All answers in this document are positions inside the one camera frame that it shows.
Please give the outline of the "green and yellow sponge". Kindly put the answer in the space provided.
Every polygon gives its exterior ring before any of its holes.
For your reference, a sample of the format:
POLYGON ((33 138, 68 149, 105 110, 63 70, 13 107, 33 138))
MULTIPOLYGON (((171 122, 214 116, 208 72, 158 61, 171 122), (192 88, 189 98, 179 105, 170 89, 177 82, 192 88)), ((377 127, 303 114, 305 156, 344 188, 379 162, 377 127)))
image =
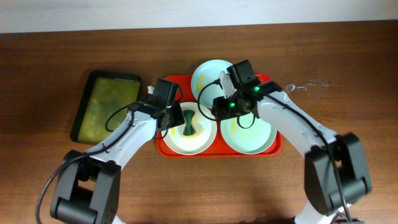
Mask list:
POLYGON ((192 124, 192 119, 195 115, 195 111, 185 110, 183 112, 183 115, 185 118, 185 127, 183 130, 183 135, 184 136, 193 136, 196 133, 195 128, 193 127, 193 124, 192 124))

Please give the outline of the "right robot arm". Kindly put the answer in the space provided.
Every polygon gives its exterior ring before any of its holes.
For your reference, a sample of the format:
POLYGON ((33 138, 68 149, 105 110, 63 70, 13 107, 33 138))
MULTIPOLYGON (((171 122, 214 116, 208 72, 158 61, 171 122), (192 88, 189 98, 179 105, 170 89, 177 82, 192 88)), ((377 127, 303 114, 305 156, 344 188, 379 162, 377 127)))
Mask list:
POLYGON ((252 113, 276 128, 305 159, 307 204, 294 223, 357 223, 349 206, 372 186, 363 145, 353 134, 338 134, 301 110, 275 82, 261 82, 248 60, 220 72, 223 96, 213 100, 218 120, 252 113))

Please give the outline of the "white plate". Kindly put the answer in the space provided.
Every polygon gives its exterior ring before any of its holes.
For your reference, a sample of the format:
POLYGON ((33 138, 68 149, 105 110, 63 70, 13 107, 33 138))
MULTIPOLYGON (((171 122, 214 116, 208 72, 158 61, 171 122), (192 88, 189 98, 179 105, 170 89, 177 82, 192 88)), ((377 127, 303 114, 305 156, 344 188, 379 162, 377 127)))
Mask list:
POLYGON ((196 133, 193 136, 184 136, 184 123, 180 126, 168 129, 163 140, 165 144, 177 154, 186 156, 199 154, 208 149, 215 140, 218 129, 217 123, 216 121, 205 118, 200 113, 197 103, 184 102, 181 104, 181 108, 183 112, 185 110, 195 111, 192 124, 196 133))

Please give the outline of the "light blue plate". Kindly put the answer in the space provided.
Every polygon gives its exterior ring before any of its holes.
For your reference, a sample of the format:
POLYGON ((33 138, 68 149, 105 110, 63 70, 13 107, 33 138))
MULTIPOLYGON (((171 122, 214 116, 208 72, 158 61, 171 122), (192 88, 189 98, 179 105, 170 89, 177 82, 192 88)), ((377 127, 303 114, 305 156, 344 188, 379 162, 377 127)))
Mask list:
MULTIPOLYGON (((209 83, 219 78, 222 71, 227 72, 227 68, 232 63, 225 60, 209 60, 201 64, 193 73, 191 79, 191 90, 195 97, 198 99, 200 91, 209 83)), ((213 99, 223 96, 223 90, 219 85, 212 85, 205 89, 200 97, 200 103, 207 108, 211 109, 213 106, 213 99)))

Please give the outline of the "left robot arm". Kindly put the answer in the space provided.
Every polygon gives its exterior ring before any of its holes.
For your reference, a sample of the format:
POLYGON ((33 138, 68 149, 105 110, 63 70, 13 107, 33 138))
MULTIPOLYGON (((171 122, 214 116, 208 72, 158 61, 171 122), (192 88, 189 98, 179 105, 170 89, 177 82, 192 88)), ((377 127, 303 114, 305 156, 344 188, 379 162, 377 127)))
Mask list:
POLYGON ((157 134, 185 122, 178 84, 158 79, 148 94, 125 107, 124 121, 86 152, 71 150, 51 176, 57 182, 50 216, 63 223, 121 223, 117 216, 121 172, 157 134))

